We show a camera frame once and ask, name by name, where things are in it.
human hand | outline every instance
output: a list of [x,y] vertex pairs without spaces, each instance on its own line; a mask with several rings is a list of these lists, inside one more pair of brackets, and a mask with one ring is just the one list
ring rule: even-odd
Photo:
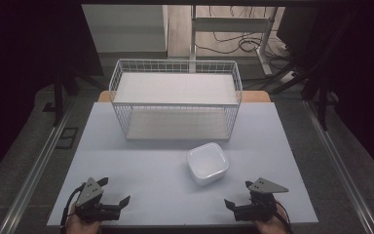
[[71,215],[66,221],[67,234],[95,234],[98,231],[100,221],[86,223],[75,214],[75,203],[71,206]]
[[[278,208],[278,214],[281,215],[284,220],[287,220],[287,216],[284,212],[284,209],[276,203],[276,207]],[[252,221],[257,229],[259,229],[260,234],[287,234],[286,228],[284,227],[283,223],[278,220],[275,216],[270,218],[270,220],[263,222],[259,220]]]

white wall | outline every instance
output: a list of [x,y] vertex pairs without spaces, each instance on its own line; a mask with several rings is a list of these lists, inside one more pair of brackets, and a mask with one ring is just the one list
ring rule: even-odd
[[167,6],[82,7],[99,53],[167,50]]

white table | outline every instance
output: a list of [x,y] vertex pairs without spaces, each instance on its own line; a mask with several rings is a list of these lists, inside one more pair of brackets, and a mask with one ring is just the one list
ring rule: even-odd
[[111,103],[95,103],[48,225],[59,225],[67,198],[90,176],[109,177],[103,204],[117,205],[131,195],[120,220],[103,225],[249,225],[235,222],[224,199],[249,204],[244,182],[260,176],[289,189],[275,197],[293,223],[318,222],[273,103],[242,103],[230,141],[218,142],[230,168],[201,187],[189,175],[185,154],[205,143],[126,141]]

white wire rack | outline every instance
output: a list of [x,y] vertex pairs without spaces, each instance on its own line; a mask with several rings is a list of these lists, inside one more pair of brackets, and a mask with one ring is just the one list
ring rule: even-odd
[[127,139],[228,140],[242,89],[236,63],[214,60],[120,59],[109,86]]

white square bowl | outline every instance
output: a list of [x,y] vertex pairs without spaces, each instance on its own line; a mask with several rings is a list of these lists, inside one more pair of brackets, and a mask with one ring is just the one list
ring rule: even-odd
[[216,143],[208,143],[188,151],[187,163],[191,176],[198,185],[220,179],[229,169],[229,161]]

